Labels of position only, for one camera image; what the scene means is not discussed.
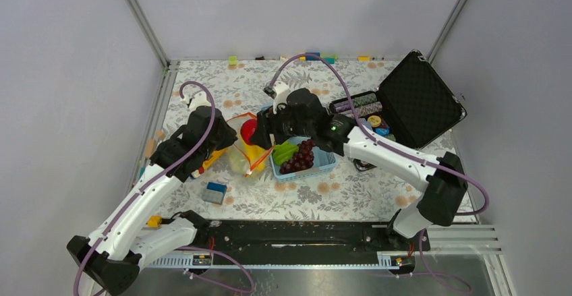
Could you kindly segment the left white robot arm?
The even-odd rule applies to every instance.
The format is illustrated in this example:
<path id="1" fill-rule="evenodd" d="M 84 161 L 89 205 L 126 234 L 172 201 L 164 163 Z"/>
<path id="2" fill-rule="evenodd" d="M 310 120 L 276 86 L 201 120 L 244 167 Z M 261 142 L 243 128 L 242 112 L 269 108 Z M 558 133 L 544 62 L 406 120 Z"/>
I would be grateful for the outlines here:
<path id="1" fill-rule="evenodd" d="M 195 108 L 170 138 L 160 143 L 143 175 L 117 209 L 89 236 L 73 236 L 67 250 L 76 264 L 109 295 L 124 293 L 140 271 L 170 251 L 209 240 L 207 220 L 185 211 L 147 237 L 138 233 L 163 200 L 191 177 L 213 152 L 228 148 L 236 131 L 220 110 Z"/>

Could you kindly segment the red apple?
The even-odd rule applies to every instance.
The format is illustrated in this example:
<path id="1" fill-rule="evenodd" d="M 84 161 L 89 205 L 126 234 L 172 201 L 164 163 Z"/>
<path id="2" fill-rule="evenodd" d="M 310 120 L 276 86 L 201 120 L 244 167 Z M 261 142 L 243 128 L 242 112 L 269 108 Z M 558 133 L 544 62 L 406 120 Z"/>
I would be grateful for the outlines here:
<path id="1" fill-rule="evenodd" d="M 248 119 L 241 125 L 240 135 L 245 144 L 252 145 L 252 137 L 256 133 L 257 127 L 256 119 Z"/>

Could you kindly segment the clear zip top bag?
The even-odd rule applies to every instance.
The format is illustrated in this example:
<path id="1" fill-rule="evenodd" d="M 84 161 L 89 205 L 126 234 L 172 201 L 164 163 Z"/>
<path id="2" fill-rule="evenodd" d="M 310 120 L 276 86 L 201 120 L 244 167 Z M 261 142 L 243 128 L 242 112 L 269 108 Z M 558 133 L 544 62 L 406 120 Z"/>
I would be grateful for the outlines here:
<path id="1" fill-rule="evenodd" d="M 244 123 L 256 124 L 256 116 L 247 112 L 234 116 L 227 120 L 227 123 L 237 132 L 237 140 L 228 149 L 226 155 L 230 167 L 237 174 L 243 177 L 253 177 L 264 170 L 266 160 L 271 155 L 273 148 L 264 150 L 255 145 L 246 144 L 241 136 L 241 129 Z"/>

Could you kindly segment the yellow banana bunch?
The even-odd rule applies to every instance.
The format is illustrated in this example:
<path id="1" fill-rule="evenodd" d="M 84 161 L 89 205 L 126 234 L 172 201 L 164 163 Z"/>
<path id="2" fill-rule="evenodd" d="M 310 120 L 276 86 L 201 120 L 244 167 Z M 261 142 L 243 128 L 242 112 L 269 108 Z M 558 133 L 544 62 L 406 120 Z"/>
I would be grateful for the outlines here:
<path id="1" fill-rule="evenodd" d="M 256 175 L 264 170 L 270 150 L 255 145 L 245 145 L 244 153 L 250 162 L 250 171 L 246 176 Z"/>

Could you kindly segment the light blue plastic basket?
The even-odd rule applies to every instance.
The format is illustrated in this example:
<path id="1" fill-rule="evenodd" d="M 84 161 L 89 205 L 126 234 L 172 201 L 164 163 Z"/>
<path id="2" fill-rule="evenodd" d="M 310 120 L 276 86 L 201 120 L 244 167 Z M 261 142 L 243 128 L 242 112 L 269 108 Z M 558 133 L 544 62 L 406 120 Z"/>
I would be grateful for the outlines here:
<path id="1" fill-rule="evenodd" d="M 257 118 L 271 143 L 270 166 L 280 183 L 315 177 L 333 170 L 336 156 L 316 145 L 317 121 L 314 115 L 285 110 L 273 113 L 273 106 L 261 108 Z"/>

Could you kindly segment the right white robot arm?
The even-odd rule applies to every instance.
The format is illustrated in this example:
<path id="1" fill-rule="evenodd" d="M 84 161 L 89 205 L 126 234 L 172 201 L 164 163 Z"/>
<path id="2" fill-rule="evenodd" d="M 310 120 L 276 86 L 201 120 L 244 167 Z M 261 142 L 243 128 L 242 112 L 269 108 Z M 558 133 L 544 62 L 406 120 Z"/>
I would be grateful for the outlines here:
<path id="1" fill-rule="evenodd" d="M 453 223 L 467 190 L 455 154 L 425 154 L 381 137 L 361 121 L 330 114 L 305 88 L 290 90 L 277 84 L 267 86 L 264 92 L 273 105 L 258 112 L 250 144 L 267 150 L 295 136 L 307 137 L 325 152 L 365 161 L 421 192 L 391 219 L 387 241 L 393 249 L 405 249 L 419 231 L 431 225 L 448 227 Z"/>

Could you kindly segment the green white cabbage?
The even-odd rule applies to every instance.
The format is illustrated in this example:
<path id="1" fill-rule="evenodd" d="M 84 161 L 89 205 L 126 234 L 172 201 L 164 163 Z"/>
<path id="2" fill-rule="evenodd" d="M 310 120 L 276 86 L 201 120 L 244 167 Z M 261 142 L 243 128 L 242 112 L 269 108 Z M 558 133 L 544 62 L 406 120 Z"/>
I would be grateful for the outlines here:
<path id="1" fill-rule="evenodd" d="M 228 163 L 231 170 L 243 177 L 250 171 L 250 162 L 247 156 L 239 149 L 231 147 L 227 153 Z"/>

